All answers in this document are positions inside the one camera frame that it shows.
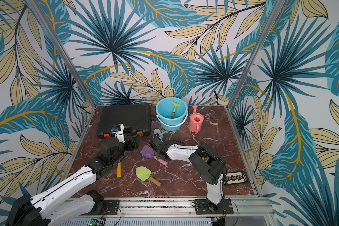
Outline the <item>light blue plastic bucket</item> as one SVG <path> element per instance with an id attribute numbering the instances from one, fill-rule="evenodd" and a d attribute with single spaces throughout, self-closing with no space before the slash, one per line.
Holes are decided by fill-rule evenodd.
<path id="1" fill-rule="evenodd" d="M 158 121 L 166 131 L 177 131 L 188 118 L 187 103 L 175 97 L 160 100 L 155 111 Z"/>

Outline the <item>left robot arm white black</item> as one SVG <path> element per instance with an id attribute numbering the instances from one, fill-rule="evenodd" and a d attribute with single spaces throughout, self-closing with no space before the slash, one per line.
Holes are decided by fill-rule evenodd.
<path id="1" fill-rule="evenodd" d="M 139 148 L 141 135 L 107 138 L 100 152 L 77 172 L 31 198 L 22 196 L 14 201 L 7 226 L 59 226 L 77 216 L 100 211 L 104 199 L 97 191 L 90 191 L 71 202 L 66 202 L 81 189 L 93 184 L 109 172 L 127 151 Z"/>

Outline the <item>green toy rake wooden handle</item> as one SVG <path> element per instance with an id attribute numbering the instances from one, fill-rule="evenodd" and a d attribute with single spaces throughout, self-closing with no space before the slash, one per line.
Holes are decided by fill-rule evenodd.
<path id="1" fill-rule="evenodd" d="M 174 105 L 174 109 L 173 109 L 173 112 L 172 112 L 172 114 L 171 114 L 171 119 L 174 119 L 175 118 L 175 115 L 176 115 L 176 109 L 177 109 L 177 107 L 180 107 L 180 106 L 182 106 L 180 103 L 177 103 L 177 102 L 174 102 L 174 101 L 172 101 L 171 102 L 173 105 Z"/>

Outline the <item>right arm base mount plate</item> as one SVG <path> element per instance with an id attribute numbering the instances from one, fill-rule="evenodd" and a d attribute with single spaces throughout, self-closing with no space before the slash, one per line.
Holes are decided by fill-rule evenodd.
<path id="1" fill-rule="evenodd" d="M 223 199 L 219 204 L 213 204 L 208 199 L 196 199 L 191 203 L 197 215 L 227 215 L 233 214 L 233 205 L 229 199 Z"/>

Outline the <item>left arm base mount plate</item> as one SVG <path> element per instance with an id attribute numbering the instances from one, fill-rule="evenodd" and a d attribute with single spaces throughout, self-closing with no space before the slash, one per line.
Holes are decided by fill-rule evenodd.
<path id="1" fill-rule="evenodd" d="M 120 200 L 103 200 L 99 203 L 95 203 L 93 209 L 82 216 L 96 216 L 96 215 L 104 215 L 104 216 L 114 216 L 118 214 Z"/>

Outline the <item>pink toy watering can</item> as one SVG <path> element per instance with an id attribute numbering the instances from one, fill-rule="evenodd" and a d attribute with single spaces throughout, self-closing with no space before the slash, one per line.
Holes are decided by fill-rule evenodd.
<path id="1" fill-rule="evenodd" d="M 198 132 L 201 130 L 204 116 L 197 112 L 198 106 L 192 106 L 193 113 L 190 115 L 190 122 L 189 122 L 189 130 L 195 134 L 198 134 Z"/>

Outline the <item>teal toy trowel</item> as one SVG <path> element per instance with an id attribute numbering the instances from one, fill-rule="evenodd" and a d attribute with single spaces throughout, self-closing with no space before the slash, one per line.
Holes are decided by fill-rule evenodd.
<path id="1" fill-rule="evenodd" d="M 159 129 L 154 129 L 153 137 L 157 137 L 160 140 L 163 140 L 163 138 L 164 138 L 163 134 L 161 133 L 161 131 Z"/>

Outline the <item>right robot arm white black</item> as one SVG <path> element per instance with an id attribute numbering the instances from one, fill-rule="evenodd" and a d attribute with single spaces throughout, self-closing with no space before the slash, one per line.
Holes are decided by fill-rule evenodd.
<path id="1" fill-rule="evenodd" d="M 165 161 L 185 161 L 191 163 L 197 173 L 206 182 L 207 200 L 218 206 L 224 198 L 222 189 L 226 174 L 226 162 L 206 143 L 196 146 L 183 146 L 175 140 L 163 141 L 155 136 L 150 142 L 155 157 Z"/>

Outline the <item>green toy shovel wooden handle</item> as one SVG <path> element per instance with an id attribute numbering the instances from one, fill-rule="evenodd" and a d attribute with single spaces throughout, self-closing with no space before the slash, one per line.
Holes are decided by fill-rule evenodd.
<path id="1" fill-rule="evenodd" d="M 162 184 L 161 182 L 159 182 L 158 180 L 154 179 L 151 177 L 151 171 L 144 167 L 144 166 L 140 166 L 136 168 L 136 176 L 142 180 L 143 182 L 149 180 L 150 182 L 152 182 L 153 184 L 155 184 L 156 186 L 160 187 Z"/>

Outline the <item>purple toy scoop pink handle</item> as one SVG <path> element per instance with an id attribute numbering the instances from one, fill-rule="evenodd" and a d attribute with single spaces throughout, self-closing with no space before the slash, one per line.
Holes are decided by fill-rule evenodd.
<path id="1" fill-rule="evenodd" d="M 148 145 L 145 145 L 141 150 L 140 150 L 140 153 L 146 157 L 147 159 L 155 159 L 156 161 L 158 161 L 160 164 L 164 165 L 164 166 L 167 166 L 168 163 L 165 161 L 165 160 L 162 160 L 162 159 L 157 159 L 155 154 L 154 154 L 154 150 L 148 146 Z"/>

